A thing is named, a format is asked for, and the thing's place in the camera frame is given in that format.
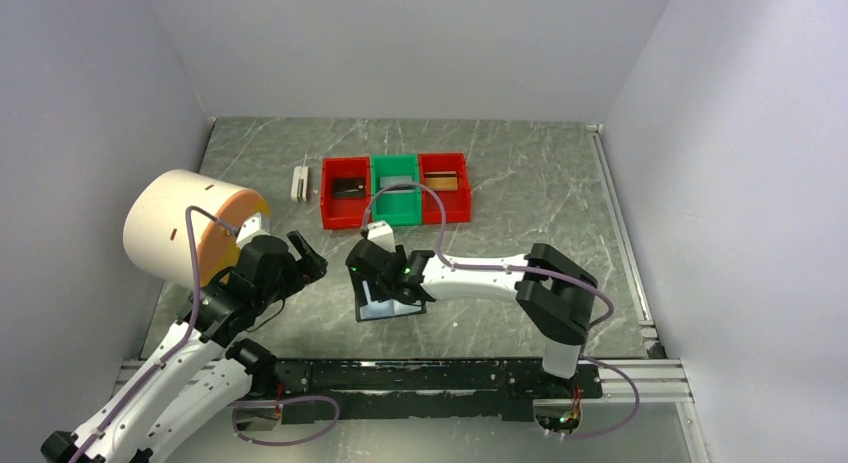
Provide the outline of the black leather card holder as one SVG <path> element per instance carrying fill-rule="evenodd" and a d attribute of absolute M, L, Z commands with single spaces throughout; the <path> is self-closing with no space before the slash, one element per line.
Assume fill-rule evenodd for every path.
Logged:
<path fill-rule="evenodd" d="M 406 304 L 395 299 L 378 299 L 369 284 L 361 281 L 355 291 L 355 318 L 358 322 L 377 321 L 426 313 L 425 304 Z"/>

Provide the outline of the green plastic bin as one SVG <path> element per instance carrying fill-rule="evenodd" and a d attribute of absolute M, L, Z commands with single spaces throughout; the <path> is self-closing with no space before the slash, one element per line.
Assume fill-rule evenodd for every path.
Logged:
<path fill-rule="evenodd" d="M 419 182 L 418 156 L 406 155 L 375 155 L 371 157 L 372 195 L 376 195 L 378 179 L 382 176 L 410 175 L 414 182 Z M 422 223 L 421 190 L 408 192 L 383 193 L 372 205 L 373 221 L 385 221 L 393 227 L 417 226 Z"/>

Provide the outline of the red plastic bin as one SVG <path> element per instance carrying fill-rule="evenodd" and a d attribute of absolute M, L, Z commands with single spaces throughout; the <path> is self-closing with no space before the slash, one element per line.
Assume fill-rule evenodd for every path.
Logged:
<path fill-rule="evenodd" d="M 322 161 L 320 210 L 325 230 L 359 228 L 370 198 L 369 157 L 325 158 Z"/>
<path fill-rule="evenodd" d="M 446 222 L 470 222 L 472 195 L 465 155 L 461 152 L 421 153 L 418 166 L 420 182 L 442 201 Z"/>

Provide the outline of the gold card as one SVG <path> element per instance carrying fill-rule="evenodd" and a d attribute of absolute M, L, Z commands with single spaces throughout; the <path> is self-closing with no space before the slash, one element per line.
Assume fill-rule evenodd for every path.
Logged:
<path fill-rule="evenodd" d="M 424 174 L 423 184 L 433 191 L 457 191 L 460 187 L 456 172 L 428 172 Z"/>

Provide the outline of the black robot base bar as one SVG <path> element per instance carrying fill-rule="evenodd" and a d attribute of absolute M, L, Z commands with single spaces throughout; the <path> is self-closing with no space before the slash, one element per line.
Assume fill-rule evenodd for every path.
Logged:
<path fill-rule="evenodd" d="M 599 370 L 562 379 L 535 357 L 479 359 L 280 359 L 255 375 L 246 398 L 285 401 L 285 424 L 342 420 L 498 417 L 533 422 L 535 404 L 602 396 Z"/>

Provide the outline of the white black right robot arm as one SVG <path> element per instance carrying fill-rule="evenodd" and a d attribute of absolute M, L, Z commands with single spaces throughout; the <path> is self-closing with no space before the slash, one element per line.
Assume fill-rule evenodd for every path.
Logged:
<path fill-rule="evenodd" d="M 554 247 L 536 243 L 503 258 L 440 257 L 433 250 L 387 250 L 360 240 L 346 258 L 359 322 L 423 314 L 433 302 L 479 299 L 518 305 L 545 338 L 539 381 L 562 397 L 577 365 L 599 297 L 594 276 Z"/>

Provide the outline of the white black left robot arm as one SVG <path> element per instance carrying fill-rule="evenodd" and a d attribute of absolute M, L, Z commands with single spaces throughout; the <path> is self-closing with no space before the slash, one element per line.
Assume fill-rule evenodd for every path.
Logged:
<path fill-rule="evenodd" d="M 240 335 L 276 302 L 327 273 L 327 260 L 297 231 L 285 238 L 242 230 L 235 264 L 203 285 L 191 250 L 192 301 L 154 353 L 92 417 L 41 445 L 48 462 L 162 462 L 232 403 L 276 405 L 277 357 Z"/>

